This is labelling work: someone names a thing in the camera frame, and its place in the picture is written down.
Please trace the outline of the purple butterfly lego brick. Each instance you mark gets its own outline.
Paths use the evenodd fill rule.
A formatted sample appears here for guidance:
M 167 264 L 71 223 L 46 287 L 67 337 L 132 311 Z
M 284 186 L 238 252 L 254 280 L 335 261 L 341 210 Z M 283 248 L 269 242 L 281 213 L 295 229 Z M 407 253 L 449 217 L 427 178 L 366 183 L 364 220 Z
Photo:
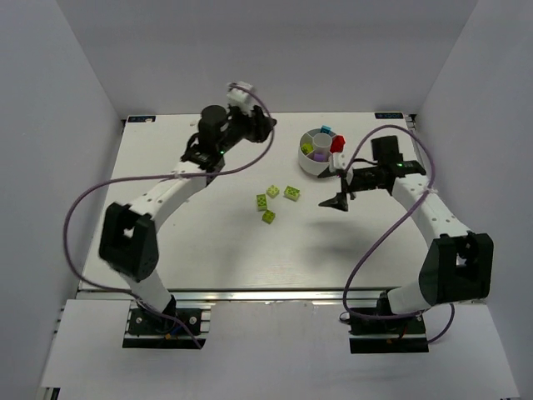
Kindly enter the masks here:
M 318 163 L 326 163 L 328 159 L 328 156 L 324 153 L 317 153 L 315 152 L 313 155 L 313 160 Z

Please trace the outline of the lime curved lego brick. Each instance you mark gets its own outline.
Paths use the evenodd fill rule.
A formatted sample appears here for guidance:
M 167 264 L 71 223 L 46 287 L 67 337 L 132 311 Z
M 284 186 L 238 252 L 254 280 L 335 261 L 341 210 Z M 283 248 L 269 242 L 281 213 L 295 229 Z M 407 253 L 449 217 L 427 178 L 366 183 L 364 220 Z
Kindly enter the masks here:
M 301 145 L 301 151 L 303 154 L 307 155 L 313 152 L 313 146 L 310 143 L 304 143 Z

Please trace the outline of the red lego brick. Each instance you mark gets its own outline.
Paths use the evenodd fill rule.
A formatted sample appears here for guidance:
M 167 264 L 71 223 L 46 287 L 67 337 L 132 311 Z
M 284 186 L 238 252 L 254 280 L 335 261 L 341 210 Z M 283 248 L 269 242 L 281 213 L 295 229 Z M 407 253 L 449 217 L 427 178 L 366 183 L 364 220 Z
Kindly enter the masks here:
M 342 153 L 346 145 L 346 139 L 342 135 L 336 135 L 331 140 L 330 153 Z

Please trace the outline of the light green lego brick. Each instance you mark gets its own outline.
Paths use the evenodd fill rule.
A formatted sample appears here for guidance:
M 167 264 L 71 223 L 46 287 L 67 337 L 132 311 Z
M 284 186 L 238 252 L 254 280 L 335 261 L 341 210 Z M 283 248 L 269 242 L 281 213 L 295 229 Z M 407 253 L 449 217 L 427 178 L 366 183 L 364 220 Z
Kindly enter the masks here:
M 284 197 L 285 198 L 288 198 L 294 202 L 296 202 L 300 195 L 301 195 L 301 191 L 296 188 L 296 187 L 292 187 L 292 186 L 287 186 L 284 190 L 284 193 L 283 193 Z

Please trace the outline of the teal long lego brick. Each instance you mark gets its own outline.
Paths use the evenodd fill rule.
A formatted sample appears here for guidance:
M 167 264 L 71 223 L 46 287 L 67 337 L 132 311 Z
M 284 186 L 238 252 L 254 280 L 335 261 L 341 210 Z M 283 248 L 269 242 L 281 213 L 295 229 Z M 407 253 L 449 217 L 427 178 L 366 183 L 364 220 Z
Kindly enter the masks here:
M 320 133 L 331 135 L 331 128 L 329 126 L 322 125 L 320 128 Z

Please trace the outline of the light green lego small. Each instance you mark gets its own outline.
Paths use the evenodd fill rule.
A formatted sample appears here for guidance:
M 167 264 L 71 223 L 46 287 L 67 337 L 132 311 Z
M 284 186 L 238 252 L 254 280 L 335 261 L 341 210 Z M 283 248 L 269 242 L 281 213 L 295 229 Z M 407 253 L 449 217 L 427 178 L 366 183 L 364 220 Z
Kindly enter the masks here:
M 270 198 L 275 198 L 279 195 L 280 193 L 280 190 L 279 190 L 279 187 L 275 186 L 275 185 L 271 185 L 267 190 L 266 190 L 266 194 L 270 197 Z

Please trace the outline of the light green lego long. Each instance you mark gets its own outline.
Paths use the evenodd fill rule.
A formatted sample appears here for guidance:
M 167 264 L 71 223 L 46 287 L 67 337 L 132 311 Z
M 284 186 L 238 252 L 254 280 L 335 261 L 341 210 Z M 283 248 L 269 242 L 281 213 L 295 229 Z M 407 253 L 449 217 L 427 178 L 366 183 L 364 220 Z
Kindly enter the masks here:
M 268 209 L 267 195 L 264 193 L 256 195 L 257 210 L 262 212 Z

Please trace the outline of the lime lego small square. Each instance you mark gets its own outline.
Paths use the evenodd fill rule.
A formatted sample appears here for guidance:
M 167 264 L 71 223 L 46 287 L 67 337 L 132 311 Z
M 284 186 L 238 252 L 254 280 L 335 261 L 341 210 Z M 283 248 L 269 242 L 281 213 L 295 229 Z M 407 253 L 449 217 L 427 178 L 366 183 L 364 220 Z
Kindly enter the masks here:
M 276 217 L 276 214 L 273 211 L 266 210 L 262 214 L 262 221 L 265 223 L 271 224 L 274 221 L 275 217 Z

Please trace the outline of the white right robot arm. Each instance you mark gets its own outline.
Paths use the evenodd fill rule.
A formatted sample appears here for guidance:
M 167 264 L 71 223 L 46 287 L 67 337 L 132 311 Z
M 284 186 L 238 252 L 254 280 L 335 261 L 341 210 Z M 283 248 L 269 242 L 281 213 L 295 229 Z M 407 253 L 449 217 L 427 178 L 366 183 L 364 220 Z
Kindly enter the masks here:
M 455 217 L 422 165 L 403 158 L 395 136 L 372 139 L 371 150 L 371 167 L 354 168 L 343 156 L 331 157 L 321 176 L 339 176 L 341 190 L 321 207 L 345 212 L 358 192 L 385 190 L 406 210 L 402 220 L 414 222 L 428 251 L 413 282 L 385 290 L 373 312 L 351 314 L 367 320 L 409 318 L 435 305 L 486 298 L 494 255 L 491 237 L 473 232 Z

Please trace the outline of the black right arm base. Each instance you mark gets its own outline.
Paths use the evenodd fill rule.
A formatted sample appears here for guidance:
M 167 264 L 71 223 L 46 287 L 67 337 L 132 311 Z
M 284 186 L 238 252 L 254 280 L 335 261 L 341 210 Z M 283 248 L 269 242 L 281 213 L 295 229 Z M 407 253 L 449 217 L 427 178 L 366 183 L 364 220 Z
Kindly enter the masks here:
M 422 317 L 374 321 L 357 318 L 344 311 L 339 315 L 339 321 L 350 328 L 351 354 L 429 352 L 426 325 Z

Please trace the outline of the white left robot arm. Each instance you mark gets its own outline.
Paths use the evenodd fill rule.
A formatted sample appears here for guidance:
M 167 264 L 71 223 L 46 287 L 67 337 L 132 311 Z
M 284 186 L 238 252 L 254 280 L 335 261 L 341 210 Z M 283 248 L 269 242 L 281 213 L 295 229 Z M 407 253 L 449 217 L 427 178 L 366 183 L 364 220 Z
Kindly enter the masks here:
M 157 274 L 157 233 L 189 198 L 207 188 L 223 171 L 225 154 L 240 141 L 271 142 L 277 121 L 257 105 L 205 107 L 184 153 L 171 172 L 127 203 L 107 207 L 99 257 L 130 287 L 132 295 L 156 315 L 173 316 L 176 301 Z

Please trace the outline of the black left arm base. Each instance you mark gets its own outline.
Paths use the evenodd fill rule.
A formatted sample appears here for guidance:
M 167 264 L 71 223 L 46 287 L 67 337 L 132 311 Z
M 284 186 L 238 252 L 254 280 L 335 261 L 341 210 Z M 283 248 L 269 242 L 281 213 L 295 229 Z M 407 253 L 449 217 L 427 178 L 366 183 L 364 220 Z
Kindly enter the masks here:
M 141 306 L 130 305 L 122 339 L 126 349 L 200 350 L 210 330 L 211 307 L 200 303 L 182 302 L 177 305 L 178 322 L 155 316 Z

